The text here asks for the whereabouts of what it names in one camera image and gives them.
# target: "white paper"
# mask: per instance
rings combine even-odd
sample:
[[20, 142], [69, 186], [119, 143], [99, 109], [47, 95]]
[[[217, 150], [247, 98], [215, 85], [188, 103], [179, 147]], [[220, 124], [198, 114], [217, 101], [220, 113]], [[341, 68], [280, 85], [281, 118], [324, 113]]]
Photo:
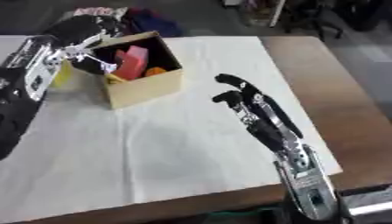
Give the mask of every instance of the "white paper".
[[273, 155], [224, 103], [235, 74], [271, 95], [328, 174], [341, 169], [258, 38], [165, 41], [184, 67], [180, 92], [111, 111], [96, 82], [50, 93], [23, 141], [0, 161], [0, 221], [22, 221], [279, 182]]

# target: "robotic arm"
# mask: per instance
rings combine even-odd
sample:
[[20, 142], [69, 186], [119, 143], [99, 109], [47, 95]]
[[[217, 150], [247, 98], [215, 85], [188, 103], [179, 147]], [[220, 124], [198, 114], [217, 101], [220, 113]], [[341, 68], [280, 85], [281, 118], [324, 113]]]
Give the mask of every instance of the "robotic arm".
[[45, 98], [45, 92], [61, 69], [63, 60], [76, 67], [85, 59], [101, 66], [102, 73], [116, 70], [89, 54], [106, 37], [121, 35], [111, 17], [72, 17], [44, 35], [28, 38], [0, 66], [0, 160], [18, 144]]
[[229, 74], [215, 77], [238, 90], [213, 98], [226, 102], [247, 131], [276, 156], [274, 165], [289, 198], [286, 213], [293, 223], [352, 223], [347, 208], [333, 190], [311, 146], [278, 104], [245, 80]]

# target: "floor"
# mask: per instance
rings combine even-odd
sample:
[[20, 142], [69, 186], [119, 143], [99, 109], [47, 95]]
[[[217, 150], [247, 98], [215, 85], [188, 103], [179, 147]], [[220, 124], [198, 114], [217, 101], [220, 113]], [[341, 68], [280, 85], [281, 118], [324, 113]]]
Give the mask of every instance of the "floor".
[[[224, 9], [220, 0], [0, 0], [0, 35], [38, 33], [65, 11], [88, 6], [149, 8], [178, 22], [186, 36], [285, 35], [280, 29], [244, 25], [238, 11]], [[325, 44], [392, 120], [392, 35], [389, 24], [381, 24], [371, 32], [356, 32], [332, 13], [326, 17], [342, 26], [345, 34], [342, 39], [328, 36]], [[309, 34], [314, 35], [311, 31], [294, 31], [291, 35]]]

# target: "cardboard box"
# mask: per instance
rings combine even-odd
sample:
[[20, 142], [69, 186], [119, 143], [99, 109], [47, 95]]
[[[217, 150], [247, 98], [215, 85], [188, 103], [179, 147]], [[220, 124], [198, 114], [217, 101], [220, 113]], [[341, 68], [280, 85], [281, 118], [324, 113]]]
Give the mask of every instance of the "cardboard box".
[[130, 46], [149, 49], [147, 69], [162, 67], [167, 72], [118, 84], [108, 84], [105, 80], [104, 85], [113, 109], [145, 102], [180, 90], [182, 66], [157, 32], [112, 38], [94, 48], [94, 53], [99, 59], [114, 63], [116, 50], [122, 49], [126, 52]]

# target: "wooden table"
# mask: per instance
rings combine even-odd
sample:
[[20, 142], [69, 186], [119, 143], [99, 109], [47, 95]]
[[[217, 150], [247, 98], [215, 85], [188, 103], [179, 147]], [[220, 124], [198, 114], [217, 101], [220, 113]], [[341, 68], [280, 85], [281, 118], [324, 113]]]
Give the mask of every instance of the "wooden table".
[[[316, 38], [262, 38], [344, 172], [339, 190], [392, 182], [392, 127], [346, 69]], [[33, 221], [110, 224], [184, 217], [278, 201], [280, 185], [122, 206]]]

